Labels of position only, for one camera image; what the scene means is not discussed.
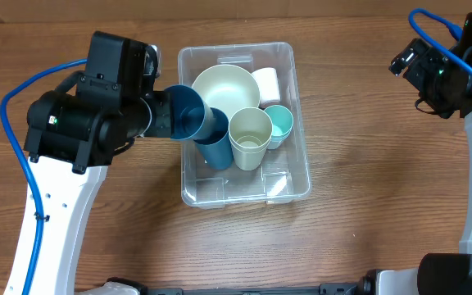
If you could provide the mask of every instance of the blue cup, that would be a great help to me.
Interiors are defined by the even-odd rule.
[[[212,169],[223,170],[229,168],[233,163],[233,151],[229,140],[229,118],[224,112],[214,107],[211,109],[216,118],[214,132],[209,138],[194,140],[194,142]]]
[[[174,115],[174,140],[209,138],[216,125],[210,107],[197,92],[185,85],[165,89],[170,93]]]

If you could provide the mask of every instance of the plastic bin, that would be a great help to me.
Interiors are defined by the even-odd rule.
[[[276,150],[268,150],[253,171],[236,164],[213,170],[194,142],[182,145],[181,196],[191,207],[220,208],[241,202],[286,203],[311,193],[311,176],[300,109],[293,48],[288,43],[183,48],[178,55],[179,82],[191,86],[205,69],[232,64],[253,72],[274,67],[278,74],[281,104],[294,116],[293,131]]]

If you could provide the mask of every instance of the blue tube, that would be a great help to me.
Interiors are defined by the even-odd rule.
[[[29,269],[27,270],[25,284],[23,286],[23,293],[22,293],[23,295],[29,295],[30,287],[32,286],[32,280],[34,279],[34,272],[36,270],[36,265],[38,264],[39,250],[41,249],[41,240],[43,238],[44,212],[43,212],[43,203],[41,201],[41,195],[39,194],[38,184],[36,184],[36,180],[34,178],[34,175],[32,174],[32,170],[30,169],[29,163],[25,157],[25,154],[21,150],[21,146],[19,142],[17,141],[17,138],[14,135],[14,132],[12,131],[10,122],[8,121],[7,104],[8,104],[8,101],[10,101],[12,97],[14,97],[16,94],[21,92],[21,90],[29,87],[36,80],[41,79],[46,75],[55,73],[59,70],[68,69],[73,66],[83,65],[86,62],[87,62],[87,59],[84,58],[77,61],[71,61],[66,64],[61,64],[59,66],[54,66],[53,68],[50,68],[48,70],[44,70],[41,73],[38,73],[34,75],[32,78],[26,80],[23,84],[19,85],[17,88],[9,92],[7,95],[5,95],[5,97],[1,101],[1,105],[0,105],[1,122],[3,124],[3,128],[5,129],[5,133],[7,134],[8,141],[10,142],[12,149],[14,150],[14,153],[16,154],[17,160],[19,161],[21,165],[21,169],[25,173],[26,181],[29,183],[30,190],[32,191],[32,195],[34,197],[34,205],[36,207],[36,213],[38,217],[37,218],[38,222],[36,224],[36,234],[34,237],[34,247],[32,248],[32,255],[30,257]]]
[[[457,57],[454,53],[450,52],[449,50],[447,50],[444,46],[442,46],[442,44],[434,41],[431,37],[429,37],[427,35],[427,33],[425,33],[415,22],[415,14],[417,13],[421,13],[423,15],[426,15],[427,17],[430,17],[434,20],[438,20],[440,22],[442,22],[443,24],[446,24],[444,21],[447,21],[447,20],[444,20],[442,17],[440,16],[436,16],[434,15],[433,13],[429,12],[429,11],[426,11],[425,9],[422,9],[422,8],[416,8],[414,11],[411,11],[411,13],[409,14],[409,24],[411,25],[411,27],[416,31],[416,33],[423,39],[425,40],[427,43],[431,44],[431,46],[433,46],[434,48],[436,48],[437,50],[439,50],[444,56],[446,56],[447,58],[449,58],[452,62],[456,63],[460,68],[462,68],[463,70],[465,70],[469,75],[472,75],[472,67],[470,65],[468,65],[465,61],[462,61],[459,57]]]

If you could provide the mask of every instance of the blue cable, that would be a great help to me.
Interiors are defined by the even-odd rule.
[[[44,70],[41,73],[38,73],[34,75],[32,78],[26,80],[23,84],[19,85],[16,89],[9,92],[7,95],[5,95],[5,97],[1,101],[1,106],[0,106],[1,122],[3,124],[3,128],[5,129],[5,133],[7,133],[8,141],[10,141],[10,144],[12,145],[12,149],[14,149],[14,153],[16,154],[17,160],[19,161],[21,165],[21,169],[23,169],[23,172],[25,173],[26,181],[29,183],[30,190],[32,191],[32,195],[34,197],[34,205],[36,207],[36,213],[38,215],[38,222],[36,224],[36,234],[34,237],[34,247],[32,248],[32,255],[30,257],[29,269],[27,270],[25,284],[23,286],[23,293],[22,293],[23,295],[29,295],[30,287],[32,286],[32,280],[34,278],[34,272],[36,270],[36,265],[38,264],[39,250],[41,249],[41,240],[43,238],[44,212],[43,212],[43,203],[41,201],[41,195],[39,193],[38,184],[36,184],[36,180],[34,178],[34,175],[32,174],[32,170],[30,169],[29,162],[27,161],[25,154],[21,150],[20,143],[17,141],[17,138],[14,135],[14,132],[12,131],[12,127],[10,126],[10,122],[8,121],[7,104],[8,104],[8,101],[10,101],[12,97],[14,97],[16,94],[21,92],[21,90],[29,87],[33,82],[37,81],[38,79],[41,79],[44,76],[50,75],[59,70],[68,69],[73,66],[83,65],[86,62],[87,62],[87,59],[84,58],[77,61],[71,61],[66,64],[61,64],[59,66],[54,66],[53,68],[50,68],[48,70]]]
[[[422,8],[416,8],[414,11],[411,11],[409,14],[409,24],[411,27],[416,31],[416,33],[427,43],[431,44],[434,48],[439,50],[444,56],[449,58],[452,62],[456,63],[460,68],[464,69],[469,75],[472,75],[472,67],[468,65],[465,61],[462,61],[459,57],[457,57],[454,53],[450,52],[447,50],[444,46],[442,46],[440,43],[434,41],[431,37],[429,37],[415,22],[415,14],[421,13],[423,15],[426,15],[429,18],[432,18],[434,20],[438,20],[447,27],[447,23],[449,23],[447,20],[443,19],[440,16],[436,16],[433,13],[426,11],[425,9]]]

